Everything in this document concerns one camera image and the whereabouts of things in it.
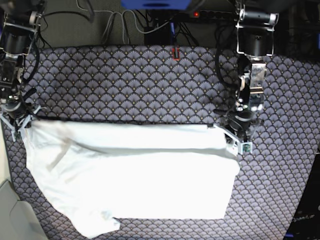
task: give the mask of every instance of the patterned carpet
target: patterned carpet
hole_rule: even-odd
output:
[[[174,61],[169,46],[46,49],[40,53],[38,73],[27,88],[37,88],[31,101],[46,106],[39,115],[52,119],[212,124],[219,120],[213,110],[226,108],[228,102],[228,91],[215,75],[215,50],[180,50],[181,60]],[[283,238],[320,140],[320,67],[281,56],[266,60],[266,100],[259,116],[264,126],[254,136],[253,154],[239,156],[241,171],[224,219],[120,219],[119,231],[95,239]],[[225,78],[236,78],[235,53],[225,51],[220,61]],[[34,56],[28,57],[27,64],[30,73]],[[13,143],[8,129],[4,135],[15,190],[32,205],[48,238],[85,239],[38,189],[26,169],[22,141]]]

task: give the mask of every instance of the white cloth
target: white cloth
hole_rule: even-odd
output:
[[[34,121],[22,137],[38,187],[87,238],[113,217],[222,219],[240,170],[206,125]]]

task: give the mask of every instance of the black cable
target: black cable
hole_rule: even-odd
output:
[[[91,4],[90,0],[85,0],[85,3],[86,3],[86,6],[87,6],[89,15],[90,15],[89,22],[93,23],[95,21],[95,16],[96,16],[94,8],[92,7],[92,4]]]
[[[220,25],[218,26],[215,31],[214,31],[214,39],[215,39],[215,42],[218,43],[218,38],[220,36],[220,33],[221,31],[225,31],[227,29],[227,27],[231,27],[233,26],[232,24],[224,24],[224,25]]]
[[[123,24],[124,24],[124,29],[125,29],[125,34],[126,34],[126,37],[128,38],[128,44],[130,45],[131,44],[131,40],[130,40],[130,36],[129,36],[129,32],[128,32],[128,25],[127,25],[127,22],[126,22],[126,18],[125,18],[125,14],[127,12],[125,12],[123,14]],[[138,16],[135,14],[135,16],[137,17],[137,20],[139,22],[140,25],[143,25],[142,22],[140,21],[140,19],[138,18]]]
[[[89,17],[87,17],[86,15],[80,13],[80,12],[77,12],[77,11],[54,11],[54,12],[50,12],[50,13],[47,13],[45,15],[43,15],[44,18],[46,17],[49,17],[49,16],[52,16],[52,15],[56,15],[56,14],[74,14],[74,15],[78,15],[78,16],[81,16],[83,18],[85,18],[88,22],[91,23],[91,20]]]
[[[48,24],[47,20],[46,20],[44,17],[43,17],[42,19],[43,19],[43,21],[44,21],[45,24],[46,24],[46,27],[41,30],[41,32],[44,32],[45,30],[47,30],[47,29],[49,28],[49,24]]]
[[[37,89],[34,87],[31,88],[29,91],[26,92],[26,94],[23,96],[23,100],[26,101],[28,98],[30,98],[33,94],[37,92]]]
[[[135,15],[135,17],[136,17],[139,25],[144,29],[146,26],[144,26],[144,25],[142,24],[140,18],[138,17],[138,15],[137,15],[135,12],[134,12],[134,15]]]
[[[22,77],[25,75],[26,72],[26,55],[23,55],[23,71],[22,71]]]
[[[186,31],[187,34],[190,35],[190,38],[192,39],[193,43],[196,45],[196,46],[199,46],[199,42],[198,40],[192,35],[191,31],[189,30],[189,28],[187,27],[187,25],[183,22],[181,24],[182,28]]]
[[[191,46],[191,42],[189,41],[188,34],[183,31],[183,29],[182,29],[182,27],[181,27],[181,23],[178,23],[178,26],[179,26],[180,29],[179,29],[179,31],[178,31],[178,33],[177,33],[177,36],[178,36],[179,34],[183,34],[184,37],[185,37],[185,39],[187,40],[188,44]]]
[[[228,36],[228,38],[226,39],[226,41],[224,41],[224,43],[222,43],[222,45],[218,44],[217,48],[216,48],[216,52],[215,52],[215,56],[214,56],[214,64],[215,64],[215,71],[216,71],[216,75],[218,77],[219,82],[225,87],[225,88],[230,88],[233,90],[237,90],[239,88],[238,84],[235,83],[228,83],[224,80],[222,74],[221,74],[221,68],[220,68],[220,62],[219,62],[219,57],[222,53],[222,50],[229,44],[231,36],[234,34],[234,30],[232,29],[230,35]]]
[[[152,19],[151,14],[149,14],[148,10],[145,10],[145,17],[146,17],[148,23],[152,23],[153,19]]]
[[[38,34],[36,35],[34,42],[36,43],[36,46],[38,47],[38,49],[42,49],[46,46],[46,43],[40,38],[39,32],[41,32],[40,29],[37,32]]]
[[[116,17],[116,16],[115,16],[114,14],[111,15],[110,27],[109,27],[109,29],[107,30],[107,33],[106,33],[106,35],[105,35],[104,43],[107,43],[108,40],[109,40],[110,33],[112,32],[112,29],[113,29],[113,27],[114,27],[115,17]]]
[[[217,38],[216,38],[216,43],[215,43],[215,47],[216,48],[218,48],[219,46],[220,46],[220,39],[221,39],[221,37],[222,37],[222,35],[223,35],[223,33],[224,33],[224,31],[227,29],[227,26],[225,26],[225,27],[222,27],[221,28],[221,30],[219,31],[219,34],[217,35]]]
[[[25,85],[28,84],[34,78],[34,76],[38,70],[38,67],[39,67],[40,54],[39,54],[39,49],[38,49],[35,41],[33,42],[33,48],[35,50],[35,64],[34,64],[34,68],[33,68],[32,72],[30,73],[29,77],[23,81],[23,83]]]
[[[139,10],[135,10],[138,14],[140,14],[143,18],[144,18],[144,20],[145,20],[145,22],[146,22],[146,25],[147,25],[147,27],[149,27],[149,21],[148,21],[148,19],[147,19],[147,17],[145,16],[145,15],[143,15],[143,13],[142,12],[140,12]]]
[[[52,49],[52,46],[42,37],[41,35],[41,31],[38,31],[38,36],[41,39],[41,41],[44,43],[44,47],[46,46],[46,44]]]

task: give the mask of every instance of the gray floor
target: gray floor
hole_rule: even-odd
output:
[[[92,0],[91,2],[95,10],[111,10],[117,12],[125,10],[121,6],[121,0]],[[232,11],[233,8],[234,7],[228,0],[207,0],[200,9],[229,12]],[[88,14],[77,8],[76,0],[48,0],[45,12],[51,13],[55,11],[78,11]],[[107,25],[109,16],[110,13],[98,12],[96,13],[93,24],[88,23],[85,19],[77,15],[59,14],[48,16],[46,20],[49,27],[42,35],[53,47],[101,45],[101,37]],[[144,36],[136,30],[132,14],[127,13],[125,19],[128,25],[131,44],[143,45]],[[214,25],[188,24],[188,27],[194,37],[199,41],[200,46],[214,47]],[[188,42],[182,35],[178,38],[178,43],[181,46],[188,46]],[[108,44],[123,44],[120,16],[116,17]]]

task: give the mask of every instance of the blue device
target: blue device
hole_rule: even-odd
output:
[[[126,9],[186,10],[191,0],[121,0]]]

